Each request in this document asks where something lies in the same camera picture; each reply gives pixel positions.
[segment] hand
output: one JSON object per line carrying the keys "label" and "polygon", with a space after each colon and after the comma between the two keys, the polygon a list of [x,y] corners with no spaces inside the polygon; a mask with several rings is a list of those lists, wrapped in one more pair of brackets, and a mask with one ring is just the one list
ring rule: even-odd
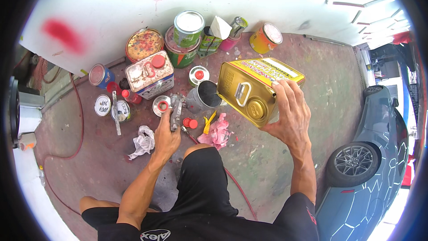
{"label": "hand", "polygon": [[169,119],[171,116],[172,109],[169,108],[164,112],[160,118],[159,126],[154,131],[154,153],[153,160],[158,160],[165,164],[169,158],[179,148],[181,142],[181,128],[178,128],[175,132],[171,132],[169,126]]}
{"label": "hand", "polygon": [[290,153],[297,156],[296,153],[303,153],[310,145],[308,127],[311,111],[296,82],[281,79],[273,81],[272,88],[276,92],[280,119],[260,130],[280,139],[288,146]]}

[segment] pink rag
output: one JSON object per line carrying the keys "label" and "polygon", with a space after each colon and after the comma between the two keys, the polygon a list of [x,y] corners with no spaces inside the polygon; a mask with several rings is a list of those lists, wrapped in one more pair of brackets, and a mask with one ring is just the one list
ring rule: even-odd
{"label": "pink rag", "polygon": [[221,113],[217,121],[211,124],[208,134],[202,133],[202,135],[198,137],[198,141],[200,143],[212,145],[217,150],[225,147],[230,134],[233,133],[227,129],[229,122],[224,120],[225,116],[226,113]]}

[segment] small bottle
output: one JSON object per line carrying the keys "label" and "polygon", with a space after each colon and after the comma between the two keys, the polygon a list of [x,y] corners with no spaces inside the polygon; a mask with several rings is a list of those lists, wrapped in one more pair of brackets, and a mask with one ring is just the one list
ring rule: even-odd
{"label": "small bottle", "polygon": [[39,166],[39,177],[41,185],[45,187],[45,172],[43,171],[43,167],[41,165]]}
{"label": "small bottle", "polygon": [[141,103],[142,97],[135,92],[129,91],[129,89],[124,89],[122,91],[122,97],[125,98],[125,101],[133,104]]}

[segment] spray gun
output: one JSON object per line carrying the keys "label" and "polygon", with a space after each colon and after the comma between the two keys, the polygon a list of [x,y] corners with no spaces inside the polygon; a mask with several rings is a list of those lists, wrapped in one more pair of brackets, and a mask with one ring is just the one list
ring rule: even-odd
{"label": "spray gun", "polygon": [[171,98],[171,108],[173,109],[169,123],[171,132],[174,132],[180,127],[181,109],[183,107],[183,101],[185,98],[181,94],[176,95],[172,93],[169,97]]}

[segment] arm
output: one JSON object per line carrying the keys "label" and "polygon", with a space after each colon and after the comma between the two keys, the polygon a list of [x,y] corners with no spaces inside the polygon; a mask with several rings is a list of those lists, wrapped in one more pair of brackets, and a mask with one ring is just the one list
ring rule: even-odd
{"label": "arm", "polygon": [[291,195],[303,193],[315,205],[317,186],[308,135],[311,111],[296,82],[281,79],[273,81],[272,88],[276,92],[280,119],[261,130],[277,137],[290,149],[294,163]]}
{"label": "arm", "polygon": [[154,153],[147,166],[123,194],[116,223],[128,223],[140,230],[141,222],[146,216],[146,210],[152,200],[154,185],[159,173],[180,145],[180,130],[172,133],[169,129],[170,115],[171,109],[163,113],[159,126],[154,132],[156,145]]}

